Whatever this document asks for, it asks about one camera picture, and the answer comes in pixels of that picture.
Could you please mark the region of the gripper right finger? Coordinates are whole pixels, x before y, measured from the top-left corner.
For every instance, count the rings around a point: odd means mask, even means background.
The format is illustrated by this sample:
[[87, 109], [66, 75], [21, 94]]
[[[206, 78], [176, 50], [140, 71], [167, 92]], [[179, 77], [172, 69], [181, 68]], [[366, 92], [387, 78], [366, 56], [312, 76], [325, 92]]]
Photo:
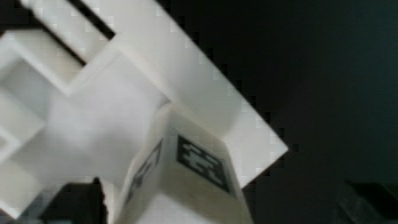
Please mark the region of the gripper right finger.
[[398, 184], [344, 182], [336, 224], [398, 224]]

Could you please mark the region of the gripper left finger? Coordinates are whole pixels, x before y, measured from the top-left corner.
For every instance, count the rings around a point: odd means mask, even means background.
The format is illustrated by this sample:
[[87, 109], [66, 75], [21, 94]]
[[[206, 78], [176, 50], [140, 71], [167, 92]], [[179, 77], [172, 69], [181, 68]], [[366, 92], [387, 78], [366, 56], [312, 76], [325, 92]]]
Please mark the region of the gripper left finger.
[[18, 224], [106, 224], [108, 211], [99, 179], [85, 183], [66, 183], [57, 192], [35, 197]]

